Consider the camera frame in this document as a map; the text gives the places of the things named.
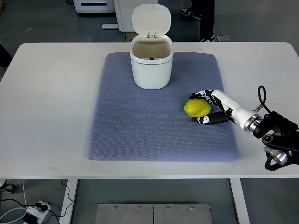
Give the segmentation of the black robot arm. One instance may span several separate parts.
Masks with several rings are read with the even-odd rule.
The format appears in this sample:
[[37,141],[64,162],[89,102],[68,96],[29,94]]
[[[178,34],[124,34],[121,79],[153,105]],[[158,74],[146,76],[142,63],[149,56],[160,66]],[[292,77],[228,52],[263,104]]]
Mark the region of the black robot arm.
[[260,105],[268,112],[263,118],[255,119],[249,126],[253,135],[262,140],[267,157],[265,168],[275,171],[288,165],[299,163],[299,126],[265,105],[266,89],[258,87]]

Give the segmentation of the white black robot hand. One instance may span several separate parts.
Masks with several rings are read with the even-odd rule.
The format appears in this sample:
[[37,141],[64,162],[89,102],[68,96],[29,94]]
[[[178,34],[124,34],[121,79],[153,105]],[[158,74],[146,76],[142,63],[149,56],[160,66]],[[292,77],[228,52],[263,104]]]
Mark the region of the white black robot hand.
[[232,121],[238,124],[246,132],[252,132],[262,121],[262,117],[256,111],[243,109],[237,102],[220,90],[203,90],[193,93],[189,99],[203,99],[220,108],[219,112],[205,116],[193,116],[192,121],[204,125],[215,125]]

